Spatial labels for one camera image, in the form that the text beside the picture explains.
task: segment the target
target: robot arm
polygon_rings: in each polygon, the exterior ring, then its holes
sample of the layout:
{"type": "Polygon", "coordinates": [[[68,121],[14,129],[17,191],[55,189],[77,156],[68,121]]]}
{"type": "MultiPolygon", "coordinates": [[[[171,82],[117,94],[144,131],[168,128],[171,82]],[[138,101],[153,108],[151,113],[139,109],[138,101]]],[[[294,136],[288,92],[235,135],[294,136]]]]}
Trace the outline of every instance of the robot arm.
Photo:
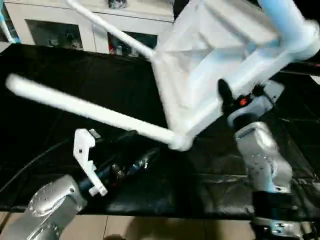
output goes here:
{"type": "Polygon", "coordinates": [[[238,150],[253,185],[255,217],[251,226],[256,239],[300,239],[300,225],[292,203],[292,168],[279,153],[268,126],[259,121],[272,108],[272,104],[266,105],[270,100],[264,91],[262,86],[257,86],[253,93],[234,99],[228,84],[224,80],[219,82],[223,113],[235,132],[238,150]]]}
{"type": "MultiPolygon", "coordinates": [[[[115,188],[123,179],[148,168],[158,154],[158,148],[148,150],[137,159],[133,159],[130,152],[124,153],[126,146],[136,135],[134,131],[129,131],[107,144],[96,131],[87,132],[96,139],[95,146],[90,149],[90,159],[104,159],[96,177],[108,190],[115,188]],[[111,152],[108,150],[114,151],[115,148],[121,152],[116,150],[115,154],[108,154],[111,152]]],[[[78,147],[79,144],[75,141],[74,148],[78,147]]],[[[99,192],[95,188],[95,183],[89,176],[76,181],[72,176],[65,175],[55,182],[50,182],[33,195],[24,215],[9,226],[3,233],[3,239],[58,240],[76,214],[87,206],[87,201],[99,192]]]]}

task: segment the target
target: black tablecloth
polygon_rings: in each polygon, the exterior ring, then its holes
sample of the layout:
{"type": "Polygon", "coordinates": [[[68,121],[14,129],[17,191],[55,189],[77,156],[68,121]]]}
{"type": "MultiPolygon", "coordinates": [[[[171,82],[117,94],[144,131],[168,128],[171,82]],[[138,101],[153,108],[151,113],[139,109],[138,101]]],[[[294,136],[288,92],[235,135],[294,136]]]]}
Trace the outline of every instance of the black tablecloth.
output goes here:
{"type": "MultiPolygon", "coordinates": [[[[11,45],[1,55],[0,187],[50,146],[65,139],[69,142],[38,160],[0,192],[0,210],[23,211],[33,193],[44,184],[65,174],[82,174],[72,154],[75,129],[95,128],[110,138],[123,133],[121,129],[15,96],[4,85],[9,73],[167,127],[151,65],[143,59],[25,45],[11,45]]],[[[279,73],[274,79],[285,85],[285,91],[277,103],[278,111],[271,111],[262,119],[293,167],[294,185],[304,198],[303,202],[295,198],[301,207],[300,216],[317,219],[320,86],[307,75],[279,73]]],[[[134,144],[141,151],[159,145],[144,137],[138,137],[134,144]]],[[[251,217],[251,186],[233,133],[223,117],[203,131],[187,152],[160,147],[160,155],[148,171],[110,195],[94,197],[82,213],[251,217]]]]}

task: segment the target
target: cabinet door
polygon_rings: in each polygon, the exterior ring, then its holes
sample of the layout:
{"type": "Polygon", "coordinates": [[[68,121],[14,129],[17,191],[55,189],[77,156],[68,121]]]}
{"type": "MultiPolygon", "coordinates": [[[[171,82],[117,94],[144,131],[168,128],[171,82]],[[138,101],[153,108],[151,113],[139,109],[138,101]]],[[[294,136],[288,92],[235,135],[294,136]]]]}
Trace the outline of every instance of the cabinet door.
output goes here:
{"type": "MultiPolygon", "coordinates": [[[[151,20],[137,17],[98,14],[108,23],[126,32],[131,37],[143,44],[154,48],[157,44],[158,35],[171,29],[172,22],[151,20]]],[[[110,33],[93,25],[96,51],[104,54],[117,54],[123,56],[140,56],[134,49],[131,49],[122,41],[110,33]]]]}
{"type": "Polygon", "coordinates": [[[95,52],[92,23],[71,9],[6,3],[22,44],[95,52]]]}

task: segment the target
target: tile floor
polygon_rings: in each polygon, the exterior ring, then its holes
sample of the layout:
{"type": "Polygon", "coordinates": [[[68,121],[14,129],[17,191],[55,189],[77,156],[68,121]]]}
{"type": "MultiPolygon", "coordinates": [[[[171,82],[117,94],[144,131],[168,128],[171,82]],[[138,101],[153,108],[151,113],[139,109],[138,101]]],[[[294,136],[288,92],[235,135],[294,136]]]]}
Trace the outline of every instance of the tile floor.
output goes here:
{"type": "MultiPolygon", "coordinates": [[[[21,213],[0,212],[6,230],[21,213]]],[[[194,220],[165,217],[78,215],[61,240],[253,240],[247,221],[194,220]]]]}

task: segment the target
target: red light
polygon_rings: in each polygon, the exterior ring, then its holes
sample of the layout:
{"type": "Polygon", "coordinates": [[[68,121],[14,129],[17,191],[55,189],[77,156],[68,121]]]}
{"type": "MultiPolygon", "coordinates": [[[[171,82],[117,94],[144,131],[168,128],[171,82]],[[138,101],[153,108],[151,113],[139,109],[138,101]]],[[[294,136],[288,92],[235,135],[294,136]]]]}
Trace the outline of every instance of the red light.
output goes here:
{"type": "Polygon", "coordinates": [[[247,103],[248,103],[248,100],[247,100],[246,98],[242,98],[242,99],[240,100],[240,105],[241,105],[241,106],[245,106],[247,103]]]}

